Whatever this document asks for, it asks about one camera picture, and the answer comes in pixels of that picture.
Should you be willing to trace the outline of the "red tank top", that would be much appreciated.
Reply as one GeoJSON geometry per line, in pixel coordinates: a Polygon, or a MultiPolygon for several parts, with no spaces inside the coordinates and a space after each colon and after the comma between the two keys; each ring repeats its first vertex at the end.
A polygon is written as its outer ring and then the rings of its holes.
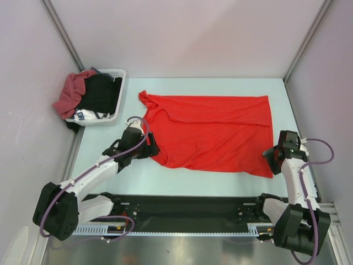
{"type": "Polygon", "coordinates": [[[263,158],[274,132],[268,96],[159,96],[139,93],[166,168],[272,178],[263,158]]]}

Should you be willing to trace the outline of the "pink garment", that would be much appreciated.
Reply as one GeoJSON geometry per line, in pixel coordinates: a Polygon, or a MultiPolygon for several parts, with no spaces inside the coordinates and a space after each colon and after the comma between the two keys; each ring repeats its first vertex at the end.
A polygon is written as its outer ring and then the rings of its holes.
{"type": "Polygon", "coordinates": [[[59,99],[52,106],[62,119],[70,118],[85,95],[85,80],[96,75],[95,70],[71,73],[66,77],[59,99]]]}

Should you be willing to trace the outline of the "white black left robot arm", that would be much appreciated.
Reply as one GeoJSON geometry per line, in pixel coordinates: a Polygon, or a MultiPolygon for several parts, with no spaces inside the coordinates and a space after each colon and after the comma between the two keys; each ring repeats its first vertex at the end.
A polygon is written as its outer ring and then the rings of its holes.
{"type": "Polygon", "coordinates": [[[135,222],[123,213],[118,196],[103,192],[93,199],[86,197],[105,180],[129,166],[132,160],[153,157],[159,152],[152,132],[127,127],[122,137],[104,150],[96,163],[83,173],[60,184],[49,182],[43,187],[33,216],[40,235],[63,241],[78,225],[95,219],[121,219],[124,228],[131,232],[135,222]]]}

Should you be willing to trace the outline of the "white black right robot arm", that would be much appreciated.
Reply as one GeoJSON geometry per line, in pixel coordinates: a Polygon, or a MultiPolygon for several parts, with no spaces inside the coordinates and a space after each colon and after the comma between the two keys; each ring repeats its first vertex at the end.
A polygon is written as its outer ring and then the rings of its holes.
{"type": "Polygon", "coordinates": [[[296,132],[283,130],[277,145],[263,152],[271,173],[283,174],[288,201],[263,193],[256,200],[254,214],[258,220],[270,220],[274,225],[275,246],[315,257],[329,230],[331,218],[320,209],[307,187],[310,178],[307,167],[311,163],[305,142],[296,132]]]}

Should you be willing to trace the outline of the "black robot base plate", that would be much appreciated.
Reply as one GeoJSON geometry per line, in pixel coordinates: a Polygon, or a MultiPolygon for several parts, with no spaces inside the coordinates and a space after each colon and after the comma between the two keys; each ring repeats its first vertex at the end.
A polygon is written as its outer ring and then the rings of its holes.
{"type": "Polygon", "coordinates": [[[255,197],[119,195],[118,211],[135,222],[134,232],[226,234],[246,232],[250,223],[269,223],[255,212],[255,197]]]}

